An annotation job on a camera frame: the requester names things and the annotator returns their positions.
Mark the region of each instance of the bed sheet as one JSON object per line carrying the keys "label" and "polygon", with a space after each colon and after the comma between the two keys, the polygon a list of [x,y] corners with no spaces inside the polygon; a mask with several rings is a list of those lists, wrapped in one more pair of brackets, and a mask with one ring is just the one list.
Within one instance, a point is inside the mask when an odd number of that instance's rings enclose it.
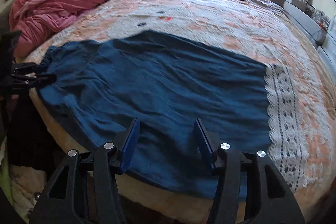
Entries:
{"label": "bed sheet", "polygon": [[[129,37],[146,29],[167,32],[247,55],[265,64],[291,70],[298,91],[298,128],[295,143],[286,123],[271,130],[268,154],[287,181],[305,218],[335,178],[336,90],[313,45],[268,0],[111,0],[80,17],[32,52],[26,62],[40,63],[51,45],[94,39],[103,42]],[[34,89],[31,98],[53,138],[64,151],[86,151],[48,113]],[[275,113],[269,113],[274,129]],[[171,193],[127,175],[117,178],[120,194],[184,223],[199,223],[212,201]],[[243,204],[239,208],[243,216]]]}

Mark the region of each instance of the pink blanket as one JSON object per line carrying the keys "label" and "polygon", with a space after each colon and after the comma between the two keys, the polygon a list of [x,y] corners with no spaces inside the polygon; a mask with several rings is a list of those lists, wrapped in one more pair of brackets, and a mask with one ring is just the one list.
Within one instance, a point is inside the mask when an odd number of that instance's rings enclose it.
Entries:
{"label": "pink blanket", "polygon": [[14,51],[15,57],[26,57],[51,35],[75,22],[85,10],[107,0],[16,0],[9,15],[11,31],[22,35]]}

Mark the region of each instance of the white lace trim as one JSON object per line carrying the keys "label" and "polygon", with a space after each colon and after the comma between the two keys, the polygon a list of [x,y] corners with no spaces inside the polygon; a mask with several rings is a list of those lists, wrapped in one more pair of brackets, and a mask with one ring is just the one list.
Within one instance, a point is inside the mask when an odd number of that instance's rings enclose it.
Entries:
{"label": "white lace trim", "polygon": [[297,92],[290,70],[284,65],[268,65],[269,137],[272,141],[268,155],[293,192],[305,185],[304,166],[308,152],[303,130]]}

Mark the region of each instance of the blue garment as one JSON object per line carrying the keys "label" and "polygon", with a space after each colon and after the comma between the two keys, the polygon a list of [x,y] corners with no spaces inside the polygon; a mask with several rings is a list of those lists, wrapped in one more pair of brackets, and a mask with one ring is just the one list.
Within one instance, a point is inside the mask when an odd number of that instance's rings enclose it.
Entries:
{"label": "blue garment", "polygon": [[40,69],[57,75],[38,91],[44,105],[89,150],[139,118],[127,173],[163,189],[214,197],[218,179],[192,135],[196,118],[240,151],[266,151],[271,143],[266,67],[246,56],[145,31],[51,47]]}

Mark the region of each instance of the crumpled pink blanket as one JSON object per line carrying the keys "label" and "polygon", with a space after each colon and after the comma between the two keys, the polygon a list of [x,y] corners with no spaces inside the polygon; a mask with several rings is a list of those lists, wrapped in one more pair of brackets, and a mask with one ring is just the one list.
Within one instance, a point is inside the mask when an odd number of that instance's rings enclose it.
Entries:
{"label": "crumpled pink blanket", "polygon": [[107,0],[16,0],[9,14],[11,31],[22,35],[14,57],[26,57],[51,35],[75,22],[85,10]]}

